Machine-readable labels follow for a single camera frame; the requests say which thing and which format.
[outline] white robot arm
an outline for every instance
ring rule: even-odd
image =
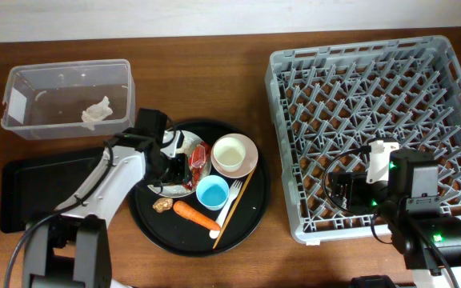
[[[106,143],[101,161],[56,212],[32,222],[10,259],[8,287],[16,255],[26,244],[23,287],[129,287],[111,279],[107,227],[129,191],[145,185],[190,181],[188,157],[176,154],[183,135],[165,132],[168,117],[141,109],[133,128]],[[59,257],[54,248],[75,243],[75,257]]]

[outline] orange carrot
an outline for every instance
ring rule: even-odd
[[[191,220],[199,225],[206,227],[209,230],[220,231],[221,227],[217,222],[209,219],[208,217],[202,215],[202,213],[191,208],[188,204],[183,201],[177,201],[174,204],[174,211],[179,216]]]

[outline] wooden chopstick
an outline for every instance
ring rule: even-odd
[[[238,206],[239,200],[241,200],[241,196],[243,196],[243,193],[247,189],[248,182],[250,181],[250,179],[252,179],[252,175],[254,174],[254,172],[255,172],[255,168],[252,170],[252,172],[250,172],[248,174],[247,180],[245,181],[245,184],[243,184],[243,187],[241,188],[241,191],[239,191],[238,198],[234,202],[234,205],[232,206],[232,209],[230,209],[230,213],[229,213],[229,215],[227,215],[227,219],[225,219],[225,222],[223,223],[223,227],[220,230],[220,234],[218,235],[218,237],[216,238],[216,241],[214,242],[213,249],[216,248],[216,246],[218,245],[218,242],[220,241],[220,238],[223,235],[223,231],[225,231],[225,228],[227,227],[227,224],[229,224],[229,221],[232,218],[232,214],[236,210],[236,207]]]

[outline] small white bowl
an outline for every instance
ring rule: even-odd
[[[241,141],[232,137],[219,139],[213,146],[216,162],[227,172],[235,172],[247,155],[247,150]]]

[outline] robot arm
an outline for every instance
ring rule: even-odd
[[[167,116],[141,109],[133,128],[116,134],[85,182],[56,210],[76,207],[39,226],[24,253],[23,287],[128,287],[111,279],[107,227],[139,182],[174,185],[190,181],[187,156],[176,154],[182,133],[165,132]],[[73,258],[54,248],[76,245]]]
[[[115,146],[113,148],[114,161],[110,173],[105,177],[98,189],[83,203],[62,216],[85,218],[94,215],[106,220],[106,227],[110,225],[118,207],[127,196],[127,193],[136,183],[143,179],[146,173],[145,155],[133,148]],[[75,204],[101,178],[110,161],[110,153],[106,148],[99,164],[94,171],[65,202],[58,205],[57,210]]]
[[[394,139],[375,139],[369,147],[367,173],[329,174],[331,197],[341,203],[346,199],[352,211],[369,206],[366,214],[375,213],[387,223],[392,245],[417,287],[461,287],[461,220],[440,215],[437,161],[431,153],[399,149]],[[373,280],[378,282],[374,287],[394,285],[381,277],[356,278],[352,284],[372,287],[367,283]]]

